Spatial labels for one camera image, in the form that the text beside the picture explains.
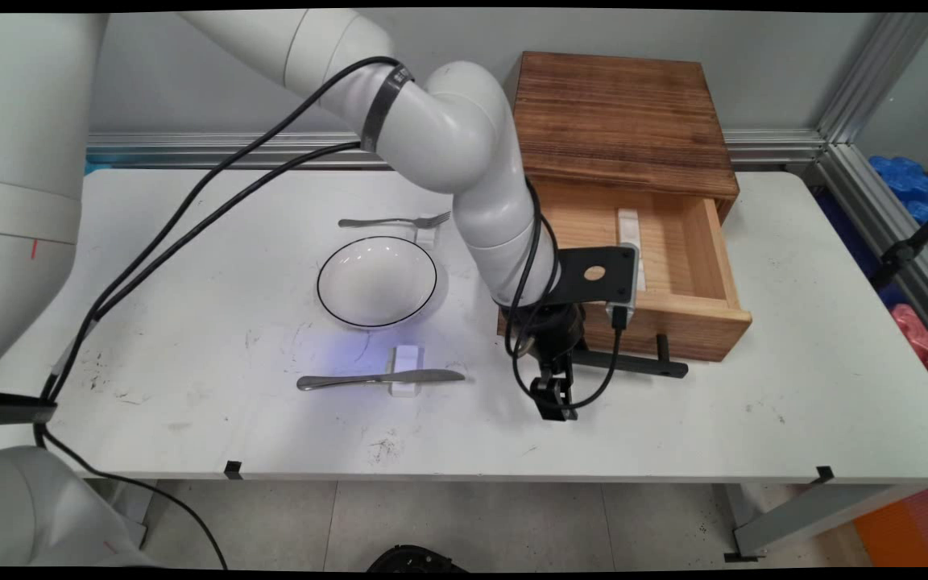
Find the red object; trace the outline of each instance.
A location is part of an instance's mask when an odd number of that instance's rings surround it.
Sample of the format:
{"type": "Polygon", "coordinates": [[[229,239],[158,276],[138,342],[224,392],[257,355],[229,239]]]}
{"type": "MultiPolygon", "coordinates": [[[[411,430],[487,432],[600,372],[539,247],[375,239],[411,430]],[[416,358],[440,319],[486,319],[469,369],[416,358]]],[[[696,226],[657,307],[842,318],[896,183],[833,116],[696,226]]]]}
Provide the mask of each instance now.
{"type": "Polygon", "coordinates": [[[914,309],[907,304],[896,305],[891,309],[890,315],[897,321],[901,333],[909,339],[909,344],[916,351],[918,360],[921,360],[928,370],[928,330],[922,320],[918,319],[914,309]]]}

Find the gray wall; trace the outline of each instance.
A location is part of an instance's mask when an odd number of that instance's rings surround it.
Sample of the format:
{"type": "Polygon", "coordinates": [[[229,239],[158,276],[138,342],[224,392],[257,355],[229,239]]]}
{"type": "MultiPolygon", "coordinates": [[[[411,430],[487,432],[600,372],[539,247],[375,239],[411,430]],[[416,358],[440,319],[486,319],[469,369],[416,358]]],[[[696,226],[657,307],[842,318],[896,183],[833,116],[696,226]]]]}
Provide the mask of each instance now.
{"type": "Polygon", "coordinates": [[[865,155],[904,155],[928,169],[928,38],[855,144],[865,155]]]}
{"type": "MultiPolygon", "coordinates": [[[[485,66],[512,89],[522,51],[703,63],[727,129],[811,128],[875,14],[619,8],[361,8],[424,80],[446,62],[485,66]]],[[[263,131],[300,99],[175,14],[115,14],[96,74],[92,132],[263,131]]],[[[312,110],[293,131],[345,131],[312,110]]]]}

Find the tile floor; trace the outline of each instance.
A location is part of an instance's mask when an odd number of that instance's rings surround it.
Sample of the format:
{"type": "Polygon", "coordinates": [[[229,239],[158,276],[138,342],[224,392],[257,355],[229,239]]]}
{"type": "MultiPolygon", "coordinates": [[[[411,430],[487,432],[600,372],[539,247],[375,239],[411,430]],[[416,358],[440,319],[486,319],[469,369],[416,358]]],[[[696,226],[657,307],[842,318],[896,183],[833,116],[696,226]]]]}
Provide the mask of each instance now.
{"type": "MultiPolygon", "coordinates": [[[[870,566],[853,524],[725,564],[721,486],[669,484],[167,481],[210,526],[233,569],[367,570],[417,544],[469,572],[870,566]]],[[[180,507],[154,498],[144,550],[162,566],[214,568],[180,507]]]]}

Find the fork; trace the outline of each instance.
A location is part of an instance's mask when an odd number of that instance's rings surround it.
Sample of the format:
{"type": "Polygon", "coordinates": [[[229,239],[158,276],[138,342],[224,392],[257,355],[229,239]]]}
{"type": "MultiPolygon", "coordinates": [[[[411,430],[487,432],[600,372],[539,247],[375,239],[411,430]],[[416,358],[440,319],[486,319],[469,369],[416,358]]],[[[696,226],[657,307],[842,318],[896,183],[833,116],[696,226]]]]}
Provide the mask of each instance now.
{"type": "Polygon", "coordinates": [[[416,220],[408,220],[406,217],[387,217],[384,220],[339,220],[340,228],[358,228],[362,226],[373,226],[375,224],[386,224],[389,222],[406,222],[413,224],[417,229],[431,229],[450,219],[450,212],[439,213],[435,217],[418,217],[416,220]]]}

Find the white robotic arm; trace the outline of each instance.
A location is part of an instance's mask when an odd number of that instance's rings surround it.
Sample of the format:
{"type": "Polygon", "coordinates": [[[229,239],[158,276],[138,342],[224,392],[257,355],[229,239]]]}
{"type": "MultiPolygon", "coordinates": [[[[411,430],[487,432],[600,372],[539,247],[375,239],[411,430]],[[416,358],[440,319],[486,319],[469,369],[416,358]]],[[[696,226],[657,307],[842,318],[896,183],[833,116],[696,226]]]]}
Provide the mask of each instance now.
{"type": "MultiPolygon", "coordinates": [[[[301,95],[351,63],[392,52],[382,29],[342,8],[181,15],[301,95]]],[[[0,356],[73,265],[93,66],[104,29],[106,16],[99,14],[0,14],[0,356]]],[[[478,65],[450,63],[424,89],[406,82],[387,107],[372,107],[391,72],[389,65],[362,68],[339,81],[321,106],[357,135],[367,133],[367,146],[406,179],[454,195],[454,223],[479,274],[494,301],[511,304],[534,210],[500,85],[478,65]],[[379,131],[373,114],[383,114],[379,131]]],[[[545,231],[539,239],[519,305],[538,300],[551,276],[552,243],[545,231]]],[[[150,564],[126,541],[117,515],[59,459],[13,448],[0,451],[0,564],[27,562],[150,564]]]]}
{"type": "MultiPolygon", "coordinates": [[[[313,92],[347,65],[393,52],[384,30],[349,8],[180,15],[299,95],[313,92]]],[[[392,68],[375,64],[358,70],[325,93],[320,104],[361,136],[369,114],[384,114],[380,133],[372,135],[376,153],[417,186],[454,195],[461,238],[493,300],[509,305],[529,251],[533,206],[503,89],[486,69],[453,62],[435,70],[423,89],[413,82],[403,85],[387,113],[376,113],[372,103],[392,68]]],[[[551,275],[552,243],[545,232],[539,239],[519,305],[538,300],[551,275]]]]}

